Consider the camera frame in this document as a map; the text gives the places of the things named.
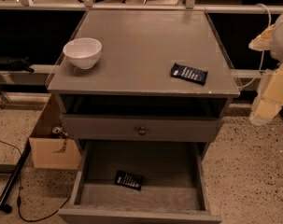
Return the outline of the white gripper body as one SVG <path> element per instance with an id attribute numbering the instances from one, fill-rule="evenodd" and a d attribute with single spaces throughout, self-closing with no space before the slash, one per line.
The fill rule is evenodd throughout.
<path id="1" fill-rule="evenodd" d="M 277 18 L 270 44 L 271 56 L 283 63 L 283 13 Z"/>

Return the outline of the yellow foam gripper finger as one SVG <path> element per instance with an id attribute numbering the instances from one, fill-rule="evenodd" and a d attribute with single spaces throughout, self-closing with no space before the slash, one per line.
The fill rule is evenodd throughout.
<path id="1" fill-rule="evenodd" d="M 272 44 L 272 33 L 274 30 L 274 25 L 268 26 L 259 35 L 252 39 L 248 45 L 250 49 L 256 51 L 265 51 L 271 49 Z"/>
<path id="2" fill-rule="evenodd" d="M 253 125 L 269 123 L 283 107 L 283 64 L 262 75 L 258 95 L 254 99 L 249 120 Z"/>

